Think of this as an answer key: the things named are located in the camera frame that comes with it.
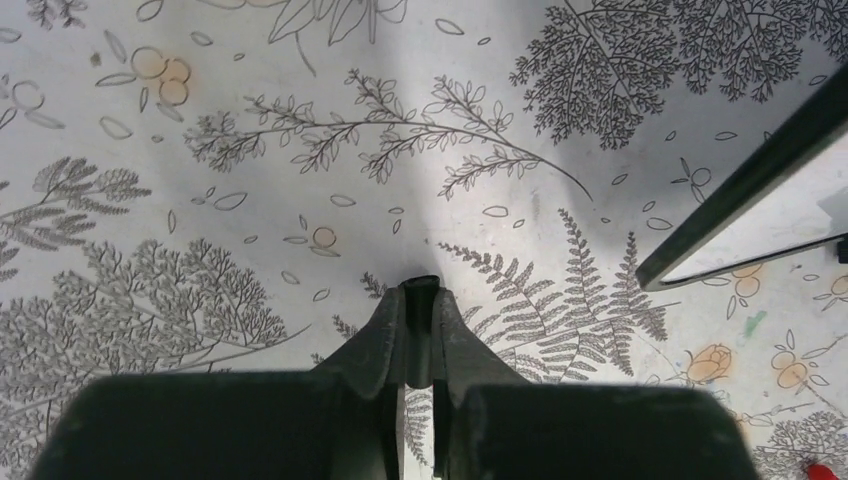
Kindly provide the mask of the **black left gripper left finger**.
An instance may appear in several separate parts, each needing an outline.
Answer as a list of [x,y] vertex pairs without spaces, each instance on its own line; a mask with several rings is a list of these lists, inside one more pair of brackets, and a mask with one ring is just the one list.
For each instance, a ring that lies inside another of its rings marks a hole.
[[399,479],[406,296],[308,371],[116,375],[58,421],[33,479]]

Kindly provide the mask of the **small black-framed whiteboard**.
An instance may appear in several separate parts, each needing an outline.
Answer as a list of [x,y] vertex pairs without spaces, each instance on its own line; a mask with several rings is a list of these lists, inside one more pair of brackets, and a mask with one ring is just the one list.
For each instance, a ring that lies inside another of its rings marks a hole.
[[661,291],[824,248],[847,261],[847,69],[841,67],[637,268]]

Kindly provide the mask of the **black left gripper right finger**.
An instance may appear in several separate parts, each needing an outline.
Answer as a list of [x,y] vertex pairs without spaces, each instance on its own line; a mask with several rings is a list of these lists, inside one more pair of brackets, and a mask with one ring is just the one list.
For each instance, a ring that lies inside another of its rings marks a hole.
[[682,387],[532,383],[440,290],[432,321],[434,473],[441,479],[753,479],[731,416]]

